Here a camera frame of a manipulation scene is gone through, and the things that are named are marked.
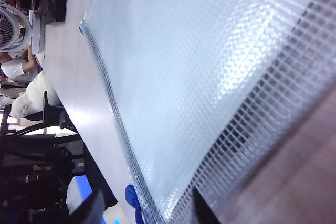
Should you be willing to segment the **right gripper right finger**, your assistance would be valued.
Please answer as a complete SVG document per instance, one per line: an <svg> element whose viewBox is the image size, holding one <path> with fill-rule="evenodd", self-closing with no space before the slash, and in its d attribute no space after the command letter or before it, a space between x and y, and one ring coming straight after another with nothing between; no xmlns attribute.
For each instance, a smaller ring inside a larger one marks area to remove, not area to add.
<svg viewBox="0 0 336 224"><path fill-rule="evenodd" d="M196 223L220 224L220 221L196 187L193 187L192 189L192 196Z"/></svg>

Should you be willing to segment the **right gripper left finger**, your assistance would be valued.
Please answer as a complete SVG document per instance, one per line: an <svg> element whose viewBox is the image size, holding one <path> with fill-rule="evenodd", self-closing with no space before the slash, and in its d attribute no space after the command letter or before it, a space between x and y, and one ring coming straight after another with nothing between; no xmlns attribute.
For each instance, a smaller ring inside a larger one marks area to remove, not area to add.
<svg viewBox="0 0 336 224"><path fill-rule="evenodd" d="M104 196L101 190L93 191L83 203L69 216L68 223L100 224L105 209Z"/></svg>

